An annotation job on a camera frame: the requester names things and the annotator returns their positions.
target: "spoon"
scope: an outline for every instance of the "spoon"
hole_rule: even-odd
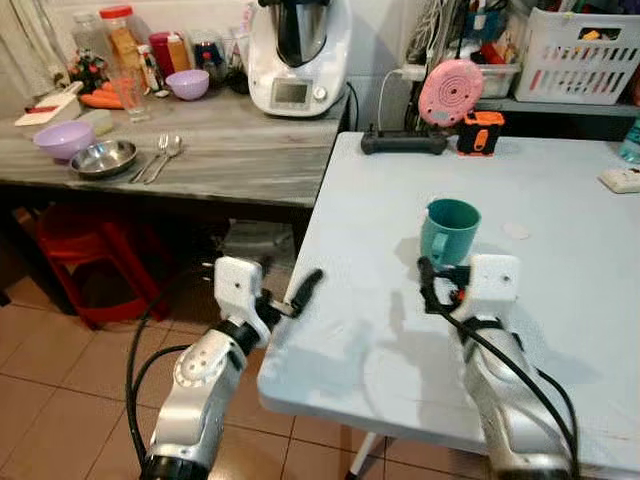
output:
[[[180,135],[176,135],[171,139],[171,142],[169,143],[169,147],[167,148],[164,154],[164,158],[162,159],[160,166],[156,169],[155,172],[153,172],[153,175],[151,175],[150,178],[145,179],[144,184],[149,185],[150,183],[154,182],[156,178],[158,178],[158,175],[160,175],[160,172],[162,171],[162,169],[167,165],[167,163],[169,163],[169,160],[179,155],[181,151],[182,151],[182,137]]]
[[[160,158],[160,156],[165,154],[168,146],[169,146],[169,134],[163,133],[162,135],[160,135],[160,137],[158,137],[158,153],[156,153],[151,160],[149,160],[140,170],[138,170],[138,173],[136,173],[133,177],[129,179],[129,183],[136,183],[138,180],[140,180],[142,176],[147,172],[151,164],[155,162],[158,158]]]

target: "curtain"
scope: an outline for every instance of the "curtain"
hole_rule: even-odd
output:
[[[68,83],[63,58],[40,0],[0,0],[0,68],[23,97]]]

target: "wooden table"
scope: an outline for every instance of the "wooden table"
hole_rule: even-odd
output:
[[[150,100],[152,119],[131,124],[113,112],[116,128],[104,139],[126,139],[137,164],[155,152],[161,133],[178,134],[185,152],[151,185],[129,184],[134,168],[110,179],[86,181],[55,164],[31,142],[37,128],[0,119],[0,242],[26,261],[34,280],[63,310],[66,296],[37,246],[11,215],[42,201],[125,204],[127,208],[208,213],[290,223],[302,242],[337,133],[345,128],[346,99],[314,119],[270,117],[248,96],[229,91],[195,102]]]

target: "white table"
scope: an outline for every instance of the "white table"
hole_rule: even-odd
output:
[[[616,195],[596,179],[628,166],[616,145],[505,137],[493,158],[365,156],[360,138],[344,133],[335,145],[288,294],[313,268],[326,278],[306,313],[275,332],[258,379],[262,403],[484,451],[457,338],[423,313],[418,293],[422,212],[431,197],[451,196],[482,213],[473,251],[522,260],[509,325],[571,395],[581,462],[636,477],[640,194]],[[514,238],[506,224],[529,237]]]

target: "storage shelf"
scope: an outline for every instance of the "storage shelf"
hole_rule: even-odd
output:
[[[587,105],[581,103],[518,102],[513,98],[481,98],[477,110],[500,112],[564,113],[568,115],[602,115],[606,117],[635,117],[640,107],[634,105]]]

